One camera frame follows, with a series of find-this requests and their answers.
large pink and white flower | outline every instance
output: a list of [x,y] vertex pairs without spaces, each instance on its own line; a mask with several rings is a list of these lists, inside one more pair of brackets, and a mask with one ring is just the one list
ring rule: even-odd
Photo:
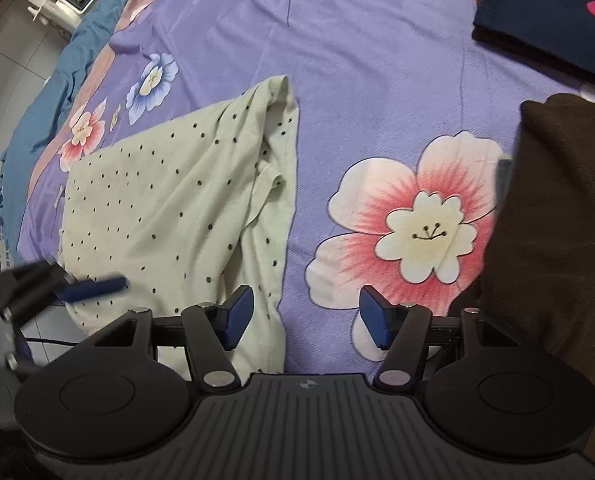
[[[311,299],[325,308],[357,308],[360,288],[373,285],[393,304],[422,304],[445,316],[482,270],[502,155],[495,141],[460,132],[434,139],[417,174],[389,158],[351,167],[329,214],[353,232],[317,248],[306,268]],[[353,345],[369,360],[383,359],[359,315]]]
[[86,105],[79,108],[69,122],[72,139],[63,143],[60,149],[59,167],[62,171],[71,171],[72,165],[80,160],[82,153],[92,153],[104,136],[105,121],[101,121],[101,116],[106,108],[106,99],[93,113],[84,112],[85,107]]

crosshair logo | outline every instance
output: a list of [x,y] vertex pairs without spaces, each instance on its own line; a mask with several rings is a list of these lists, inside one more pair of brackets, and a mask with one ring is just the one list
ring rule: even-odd
[[312,390],[315,386],[317,386],[317,383],[315,381],[311,381],[310,379],[305,379],[298,384],[305,390]]

brown garment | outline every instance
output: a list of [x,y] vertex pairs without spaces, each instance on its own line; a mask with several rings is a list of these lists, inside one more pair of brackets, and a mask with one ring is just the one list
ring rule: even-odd
[[[595,104],[558,94],[521,115],[484,270],[451,314],[477,306],[506,320],[595,384]],[[586,453],[595,461],[595,429]]]

ribbed black surface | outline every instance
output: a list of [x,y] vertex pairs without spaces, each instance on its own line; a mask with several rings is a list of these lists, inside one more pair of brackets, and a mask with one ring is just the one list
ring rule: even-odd
[[241,392],[203,400],[155,453],[109,465],[42,462],[65,480],[595,478],[578,455],[524,465],[468,454],[438,436],[412,399],[376,393],[360,375],[255,375]]

flower center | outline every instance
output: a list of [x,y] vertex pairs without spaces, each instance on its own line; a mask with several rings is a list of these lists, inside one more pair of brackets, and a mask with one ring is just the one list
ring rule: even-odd
[[159,85],[162,80],[162,73],[164,73],[164,69],[160,66],[156,66],[152,69],[142,83],[142,86],[139,89],[139,95],[146,96],[151,93],[152,89]]
[[473,250],[477,235],[470,224],[462,224],[461,200],[444,200],[439,194],[420,191],[413,209],[397,209],[386,217],[393,231],[375,245],[375,254],[383,260],[400,260],[402,278],[421,283],[431,272],[443,283],[452,283],[459,275],[457,257]]

